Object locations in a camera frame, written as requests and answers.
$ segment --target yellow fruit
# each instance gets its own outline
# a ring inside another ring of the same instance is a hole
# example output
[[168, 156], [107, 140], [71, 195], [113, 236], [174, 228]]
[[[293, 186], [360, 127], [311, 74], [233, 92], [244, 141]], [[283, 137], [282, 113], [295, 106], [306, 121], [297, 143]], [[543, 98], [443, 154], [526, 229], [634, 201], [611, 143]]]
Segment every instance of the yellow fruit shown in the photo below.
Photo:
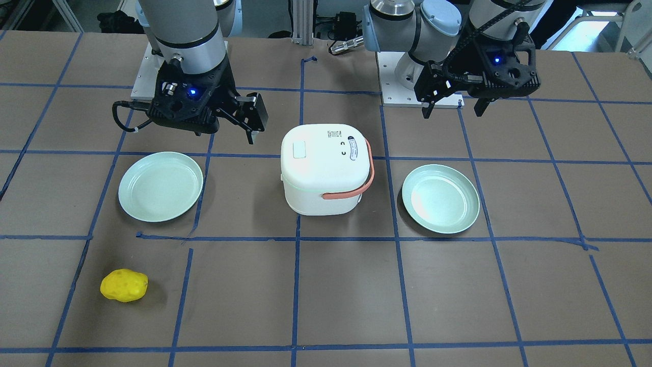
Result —
[[147, 276], [129, 269], [118, 269], [107, 275], [100, 292], [110, 300], [131, 302], [143, 298], [147, 291]]

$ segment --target white plate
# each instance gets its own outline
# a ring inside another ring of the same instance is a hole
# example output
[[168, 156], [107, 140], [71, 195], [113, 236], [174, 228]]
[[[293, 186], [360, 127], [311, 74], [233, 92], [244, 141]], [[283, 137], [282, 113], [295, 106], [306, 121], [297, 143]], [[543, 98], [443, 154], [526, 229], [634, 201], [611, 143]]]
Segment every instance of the white plate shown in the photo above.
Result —
[[403, 182], [403, 203], [414, 220], [431, 231], [452, 234], [468, 229], [480, 214], [480, 197], [459, 171], [421, 166]]
[[132, 217], [163, 222], [190, 209], [203, 186], [201, 168], [187, 155], [160, 152], [134, 163], [118, 188], [120, 205]]

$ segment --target white box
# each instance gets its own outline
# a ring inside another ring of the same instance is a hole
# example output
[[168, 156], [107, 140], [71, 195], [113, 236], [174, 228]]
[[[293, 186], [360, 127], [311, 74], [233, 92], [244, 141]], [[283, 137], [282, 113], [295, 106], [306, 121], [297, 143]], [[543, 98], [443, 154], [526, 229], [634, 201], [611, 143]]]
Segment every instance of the white box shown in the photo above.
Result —
[[301, 215], [350, 212], [374, 180], [371, 147], [349, 125], [297, 126], [281, 143], [281, 180], [288, 205]]

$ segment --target light blue joint cover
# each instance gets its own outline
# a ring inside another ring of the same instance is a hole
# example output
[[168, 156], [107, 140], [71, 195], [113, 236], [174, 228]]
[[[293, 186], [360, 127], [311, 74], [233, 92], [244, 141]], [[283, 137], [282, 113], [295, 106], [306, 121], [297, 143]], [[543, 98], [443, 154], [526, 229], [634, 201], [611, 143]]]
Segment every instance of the light blue joint cover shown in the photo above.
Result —
[[430, 25], [447, 36], [456, 36], [460, 31], [462, 15], [446, 0], [423, 0], [421, 12]]
[[140, 3], [138, 1], [136, 1], [136, 14], [138, 15], [138, 22], [140, 25], [145, 28], [149, 28], [149, 22], [147, 21], [145, 13], [143, 12], [143, 8], [140, 7]]
[[380, 45], [378, 44], [376, 31], [374, 31], [374, 19], [371, 17], [371, 13], [369, 12], [369, 5], [365, 5], [363, 11], [364, 11], [364, 23], [363, 23], [364, 47], [368, 51], [380, 52]]
[[243, 31], [243, 5], [241, 0], [235, 0], [235, 16], [229, 37], [237, 36]]

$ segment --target white mounting plate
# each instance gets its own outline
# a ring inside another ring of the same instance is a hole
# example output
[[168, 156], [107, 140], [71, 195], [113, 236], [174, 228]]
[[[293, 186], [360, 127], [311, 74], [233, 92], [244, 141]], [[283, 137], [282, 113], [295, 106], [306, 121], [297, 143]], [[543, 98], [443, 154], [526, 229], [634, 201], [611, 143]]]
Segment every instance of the white mounting plate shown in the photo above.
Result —
[[[394, 69], [405, 52], [378, 52], [378, 74], [380, 88], [383, 91], [383, 104], [394, 107], [421, 107], [414, 91], [398, 82]], [[461, 93], [455, 93], [435, 103], [435, 108], [458, 108], [464, 99]]]
[[[224, 47], [228, 52], [228, 41], [224, 41]], [[151, 101], [154, 99], [154, 88], [158, 68], [163, 64], [163, 57], [152, 55], [152, 46], [148, 43], [140, 63], [138, 75], [134, 81], [134, 89], [131, 89], [131, 99], [135, 101]]]

